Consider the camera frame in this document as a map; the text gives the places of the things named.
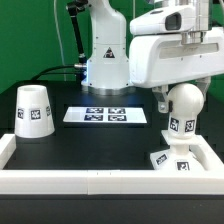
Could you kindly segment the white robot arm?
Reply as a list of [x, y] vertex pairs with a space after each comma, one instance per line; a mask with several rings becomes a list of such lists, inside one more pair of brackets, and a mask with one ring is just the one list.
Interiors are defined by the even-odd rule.
[[93, 50], [83, 87], [115, 95], [150, 88], [158, 110], [169, 111], [168, 86], [195, 80], [206, 92], [224, 73], [224, 28], [211, 25], [211, 0], [149, 0], [155, 8], [126, 28], [109, 0], [89, 0]]

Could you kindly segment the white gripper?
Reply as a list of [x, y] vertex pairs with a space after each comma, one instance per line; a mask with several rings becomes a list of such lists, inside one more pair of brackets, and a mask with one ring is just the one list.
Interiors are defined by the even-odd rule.
[[130, 45], [131, 81], [137, 87], [152, 88], [160, 113], [169, 111], [167, 85], [197, 79], [196, 86], [206, 98], [209, 76], [224, 73], [221, 28], [207, 32], [202, 43], [183, 45], [181, 41], [180, 34], [150, 35], [135, 37]]

